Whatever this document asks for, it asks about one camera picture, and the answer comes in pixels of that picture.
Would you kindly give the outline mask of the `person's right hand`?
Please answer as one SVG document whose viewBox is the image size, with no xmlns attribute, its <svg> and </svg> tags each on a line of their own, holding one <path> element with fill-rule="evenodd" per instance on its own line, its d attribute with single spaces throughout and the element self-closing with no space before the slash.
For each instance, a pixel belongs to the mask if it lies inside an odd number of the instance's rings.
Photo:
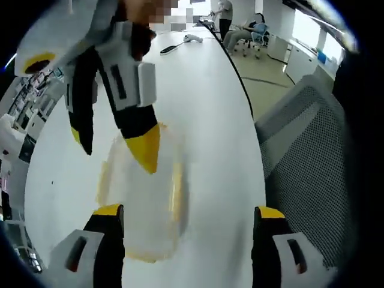
<svg viewBox="0 0 384 288">
<path fill-rule="evenodd" d="M 118 20 L 132 23 L 131 55 L 136 61 L 149 52 L 156 33 L 149 27 L 150 19 L 156 15 L 156 1 L 119 1 L 116 16 Z"/>
</svg>

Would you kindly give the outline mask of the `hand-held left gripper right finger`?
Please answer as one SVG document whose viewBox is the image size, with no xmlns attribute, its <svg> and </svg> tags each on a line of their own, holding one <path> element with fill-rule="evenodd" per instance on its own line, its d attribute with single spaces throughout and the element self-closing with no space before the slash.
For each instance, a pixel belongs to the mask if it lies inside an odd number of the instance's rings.
<svg viewBox="0 0 384 288">
<path fill-rule="evenodd" d="M 254 210 L 253 287 L 327 287 L 337 272 L 302 233 L 295 233 L 282 212 Z"/>
</svg>

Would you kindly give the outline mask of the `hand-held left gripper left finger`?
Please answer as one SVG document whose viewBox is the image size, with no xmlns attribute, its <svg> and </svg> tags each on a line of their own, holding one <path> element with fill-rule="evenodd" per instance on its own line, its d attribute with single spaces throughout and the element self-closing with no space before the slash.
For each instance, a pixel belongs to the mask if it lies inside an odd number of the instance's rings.
<svg viewBox="0 0 384 288">
<path fill-rule="evenodd" d="M 83 229 L 65 237 L 50 254 L 44 270 L 47 287 L 121 287 L 124 207 L 102 206 Z"/>
</svg>

